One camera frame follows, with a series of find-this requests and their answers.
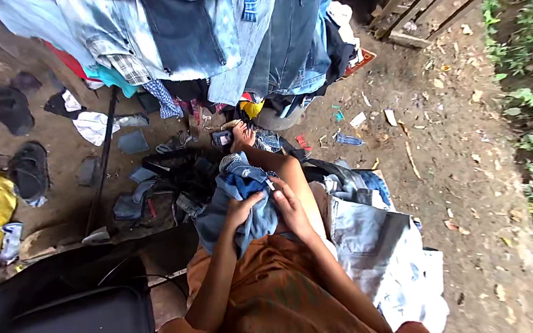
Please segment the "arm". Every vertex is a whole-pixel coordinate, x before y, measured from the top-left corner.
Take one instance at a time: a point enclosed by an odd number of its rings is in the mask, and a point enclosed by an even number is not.
[[[213,332],[221,326],[238,260],[233,236],[236,228],[246,222],[252,206],[262,197],[263,193],[257,192],[244,201],[230,201],[226,223],[211,256],[207,275],[185,316],[193,328]]]
[[[270,179],[278,187],[274,197],[285,223],[314,254],[322,280],[330,294],[375,332],[392,333],[390,326],[374,307],[371,300],[349,278],[324,245],[322,238],[314,231],[301,203],[289,185],[275,177]]]

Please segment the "hand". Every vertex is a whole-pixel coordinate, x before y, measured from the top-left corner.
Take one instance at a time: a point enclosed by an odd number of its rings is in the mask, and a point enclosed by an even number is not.
[[[256,192],[249,196],[246,200],[237,201],[234,198],[230,199],[229,208],[226,214],[226,225],[224,230],[235,230],[240,224],[246,222],[250,209],[258,201],[264,197],[263,192]]]
[[[273,193],[273,196],[289,229],[303,242],[316,235],[314,228],[307,219],[301,202],[297,199],[289,185],[277,177],[269,177],[269,179],[275,183],[277,189]]]

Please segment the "leg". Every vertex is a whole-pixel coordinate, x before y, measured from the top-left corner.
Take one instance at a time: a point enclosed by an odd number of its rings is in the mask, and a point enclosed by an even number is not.
[[[252,147],[256,140],[256,134],[247,129],[243,123],[238,124],[233,129],[233,136],[232,152],[244,152],[251,165],[262,168],[263,170],[276,172],[279,178],[283,179],[289,185],[293,193],[301,201],[307,218],[316,233],[325,239],[324,222],[322,222],[320,210],[307,184],[300,162],[293,156],[265,152],[264,150]],[[286,230],[286,226],[284,230],[277,228],[277,233]]]

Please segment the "dirt ground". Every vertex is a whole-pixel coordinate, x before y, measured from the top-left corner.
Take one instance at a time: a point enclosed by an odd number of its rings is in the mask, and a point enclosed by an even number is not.
[[[461,34],[462,23],[469,24],[474,34]],[[280,134],[295,143],[294,137],[304,133],[315,158],[344,158],[355,168],[371,168],[379,159],[378,167],[397,210],[418,217],[425,246],[444,252],[444,296],[450,308],[446,332],[533,332],[533,227],[526,211],[519,166],[514,161],[510,141],[514,135],[496,107],[500,91],[491,79],[493,67],[483,51],[479,11],[456,23],[444,34],[440,47],[431,50],[378,42],[358,22],[355,34],[362,47],[378,57],[363,70],[333,84],[325,97],[308,107],[298,125]],[[86,156],[101,155],[101,148],[83,139],[69,119],[42,110],[54,90],[43,75],[46,71],[41,63],[26,58],[34,54],[31,42],[14,37],[14,41],[18,40],[23,40],[20,60],[0,48],[0,84],[26,70],[42,79],[44,85],[29,97],[36,121],[29,135],[13,137],[0,124],[0,154],[13,155],[22,142],[40,141],[48,150],[53,186],[43,207],[30,208],[20,202],[14,218],[24,222],[24,238],[62,225],[63,233],[48,241],[70,244],[83,236],[93,196],[92,189],[77,185],[78,170]],[[454,43],[458,45],[457,53]],[[433,65],[426,71],[430,59]],[[442,72],[443,64],[451,69]],[[442,82],[443,88],[434,86],[435,79]],[[471,101],[474,90],[483,92],[479,102]],[[366,105],[362,93],[371,107]],[[99,99],[92,99],[84,93],[85,100],[91,101],[87,104],[89,109],[106,112],[109,89],[100,89],[98,96]],[[341,107],[345,119],[336,121],[333,105]],[[384,109],[394,110],[411,138],[400,126],[388,124]],[[140,106],[136,100],[121,97],[118,114],[137,111]],[[362,111],[367,119],[356,132],[349,121]],[[366,144],[357,147],[334,143],[330,137],[338,128],[348,135],[360,135]],[[143,131],[153,148],[181,129],[185,129],[183,122],[162,120],[156,113],[151,115],[151,126]],[[121,129],[114,137],[133,130],[137,128]],[[209,134],[203,135],[206,140]],[[322,143],[328,148],[319,145],[322,135],[327,135]],[[409,162],[406,142],[420,179]],[[145,155],[123,154],[113,140],[108,164],[111,177],[103,199],[107,212],[119,193],[134,190],[135,183],[127,176]],[[446,228],[448,209],[454,215],[451,222],[470,231],[469,235]],[[35,246],[40,251],[48,245],[54,244]],[[494,292],[496,285],[505,290],[502,300]]]

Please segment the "foot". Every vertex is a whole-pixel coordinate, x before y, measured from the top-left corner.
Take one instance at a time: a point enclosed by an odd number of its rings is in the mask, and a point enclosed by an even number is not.
[[[232,130],[233,144],[230,149],[231,153],[237,153],[242,150],[244,146],[254,146],[256,141],[256,133],[254,133],[248,126],[240,121]]]

